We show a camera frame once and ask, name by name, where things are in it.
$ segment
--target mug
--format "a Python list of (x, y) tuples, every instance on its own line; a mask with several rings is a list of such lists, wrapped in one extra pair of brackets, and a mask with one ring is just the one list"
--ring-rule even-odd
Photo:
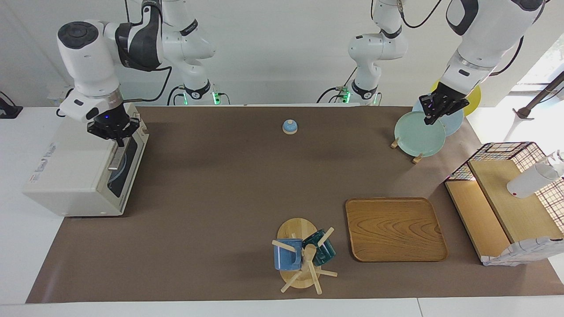
[(302, 268), (302, 239), (277, 239), (289, 246), (293, 246), (296, 252), (274, 246), (274, 267), (279, 271), (297, 271)]
[(318, 246), (317, 243), (321, 240), (321, 238), (325, 235), (325, 230), (320, 229), (318, 232), (312, 234), (311, 236), (305, 238), (302, 243), (302, 247), (305, 248), (308, 244), (314, 244), (317, 247), (317, 252), (315, 253), (315, 257), (313, 263), (315, 266), (322, 266), (329, 262), (332, 258), (335, 257), (335, 249), (333, 245), (327, 239), (324, 244)]

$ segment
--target light green plate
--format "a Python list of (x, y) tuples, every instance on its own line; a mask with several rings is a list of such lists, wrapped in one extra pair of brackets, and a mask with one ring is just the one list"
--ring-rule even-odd
[(437, 121), (433, 125), (425, 124), (423, 112), (408, 112), (398, 120), (394, 134), (398, 145), (411, 156), (429, 157), (443, 148), (447, 134), (444, 126)]

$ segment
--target white wall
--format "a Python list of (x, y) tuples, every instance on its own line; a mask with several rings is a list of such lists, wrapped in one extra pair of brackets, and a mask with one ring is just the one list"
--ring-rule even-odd
[[(139, 5), (129, 3), (132, 20), (137, 21)], [(369, 0), (190, 3), (200, 25), (219, 48), (215, 57), (203, 63), (210, 78), (229, 93), (233, 103), (314, 102), (326, 88), (343, 84), (354, 69), (355, 63), (347, 53), (350, 38), (378, 32), (370, 20)], [(408, 21), (421, 21), (434, 3), (409, 1)], [(460, 43), (444, 18), (447, 3), (444, 1), (422, 28), (405, 29), (410, 48), (403, 59), (382, 63), (384, 104), (413, 104), (441, 76)], [(562, 1), (547, 5), (527, 33), (514, 66), (484, 83), (483, 105), (495, 106), (564, 33), (563, 10)], [(47, 85), (72, 83), (59, 57), (56, 32), (69, 21), (91, 18), (125, 21), (123, 1), (0, 0), (0, 89), (20, 104), (48, 105)], [(117, 74), (126, 98), (155, 96), (166, 75), (123, 68)], [(180, 83), (174, 73), (166, 92)], [(164, 104), (165, 99), (155, 104)]]

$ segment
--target oven window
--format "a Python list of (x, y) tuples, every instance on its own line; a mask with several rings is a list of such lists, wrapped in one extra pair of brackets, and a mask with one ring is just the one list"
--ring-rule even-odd
[(121, 160), (120, 167), (113, 171), (109, 177), (108, 189), (116, 195), (116, 197), (121, 196), (121, 192), (124, 190), (125, 181), (129, 175), (129, 170), (133, 164), (133, 158), (137, 152), (137, 142), (134, 138), (131, 138), (129, 145), (124, 153), (124, 159)]

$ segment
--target wooden peg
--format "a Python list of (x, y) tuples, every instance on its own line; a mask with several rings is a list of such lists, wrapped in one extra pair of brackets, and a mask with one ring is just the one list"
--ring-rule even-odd
[(333, 227), (331, 227), (331, 228), (329, 228), (329, 230), (327, 230), (327, 232), (323, 235), (323, 237), (321, 237), (321, 239), (318, 242), (319, 247), (321, 247), (325, 243), (325, 241), (327, 241), (327, 239), (333, 233), (333, 231), (335, 231), (335, 229)]
[(413, 159), (413, 163), (417, 164), (419, 163), (421, 160), (423, 159), (423, 153), (419, 154), (419, 156), (417, 156), (416, 158)]
[(306, 251), (305, 251), (305, 260), (309, 268), (311, 278), (314, 281), (315, 291), (317, 292), (318, 295), (321, 295), (323, 291), (321, 290), (321, 285), (319, 284), (319, 280), (317, 279), (317, 274), (315, 273), (315, 266), (313, 264), (313, 259), (316, 251), (317, 248), (315, 247), (315, 245), (308, 244), (306, 246)]
[(394, 141), (394, 143), (392, 143), (392, 144), (390, 145), (390, 147), (391, 147), (391, 148), (396, 148), (396, 147), (398, 147), (398, 142), (399, 142), (399, 138), (396, 138), (396, 140)]
[(292, 284), (298, 279), (298, 277), (299, 277), (302, 273), (303, 273), (302, 271), (296, 272), (296, 274), (294, 274), (294, 275), (292, 276), (292, 278), (288, 280), (288, 282), (280, 289), (280, 291), (281, 291), (282, 293), (285, 293), (285, 292), (288, 290), (288, 288), (290, 288), (290, 286), (292, 286)]
[(316, 269), (315, 269), (315, 272), (316, 272), (317, 274), (326, 275), (326, 276), (332, 276), (332, 277), (334, 277), (334, 278), (337, 277), (337, 272), (325, 271), (325, 270), (321, 270), (321, 269), (319, 269), (319, 268), (316, 268)]
[(288, 250), (288, 251), (290, 251), (290, 252), (294, 252), (294, 253), (297, 252), (297, 250), (296, 250), (293, 246), (287, 245), (286, 243), (282, 243), (282, 242), (277, 241), (277, 240), (273, 240), (273, 241), (272, 241), (272, 245), (276, 245), (276, 246), (278, 246), (279, 248), (282, 248), (282, 249), (284, 249), (284, 250)]

